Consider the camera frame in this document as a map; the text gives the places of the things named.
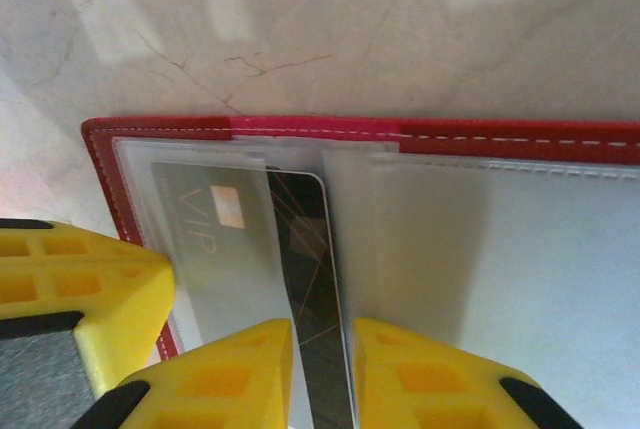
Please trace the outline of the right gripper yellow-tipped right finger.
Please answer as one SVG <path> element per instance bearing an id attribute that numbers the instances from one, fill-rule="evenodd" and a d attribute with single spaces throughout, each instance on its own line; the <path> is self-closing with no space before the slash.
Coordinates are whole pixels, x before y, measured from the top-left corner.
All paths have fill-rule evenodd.
<path id="1" fill-rule="evenodd" d="M 577 428 L 527 374 L 371 318 L 352 326 L 362 428 Z"/>

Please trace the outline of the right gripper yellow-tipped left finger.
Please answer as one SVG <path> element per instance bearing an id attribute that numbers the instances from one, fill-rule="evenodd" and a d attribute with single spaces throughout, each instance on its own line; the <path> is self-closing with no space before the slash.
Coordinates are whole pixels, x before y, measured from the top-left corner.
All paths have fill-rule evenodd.
<path id="1" fill-rule="evenodd" d="M 292 327 L 271 319 L 142 369 L 76 428 L 286 428 Z"/>

